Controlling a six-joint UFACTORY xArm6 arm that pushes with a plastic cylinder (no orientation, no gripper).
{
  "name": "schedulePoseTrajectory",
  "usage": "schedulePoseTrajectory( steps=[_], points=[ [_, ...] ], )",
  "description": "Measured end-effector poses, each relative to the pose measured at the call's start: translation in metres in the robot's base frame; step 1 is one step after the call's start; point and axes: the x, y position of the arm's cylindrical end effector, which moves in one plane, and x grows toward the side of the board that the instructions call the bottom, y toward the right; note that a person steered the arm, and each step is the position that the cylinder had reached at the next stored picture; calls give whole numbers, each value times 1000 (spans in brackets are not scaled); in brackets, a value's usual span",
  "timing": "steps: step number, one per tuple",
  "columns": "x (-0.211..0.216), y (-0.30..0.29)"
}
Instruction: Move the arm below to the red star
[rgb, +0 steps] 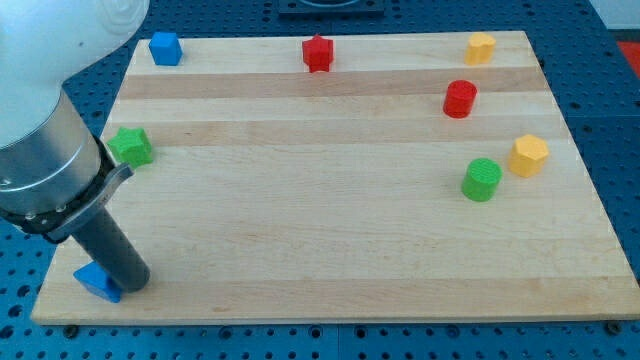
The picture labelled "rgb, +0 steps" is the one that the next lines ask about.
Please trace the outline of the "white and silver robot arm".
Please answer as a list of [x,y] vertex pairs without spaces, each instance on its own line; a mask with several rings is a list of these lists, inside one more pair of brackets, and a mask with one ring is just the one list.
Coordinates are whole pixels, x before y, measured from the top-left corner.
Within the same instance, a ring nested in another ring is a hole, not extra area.
[[62,85],[126,43],[146,0],[3,0],[1,216],[49,232],[84,199],[105,163]]

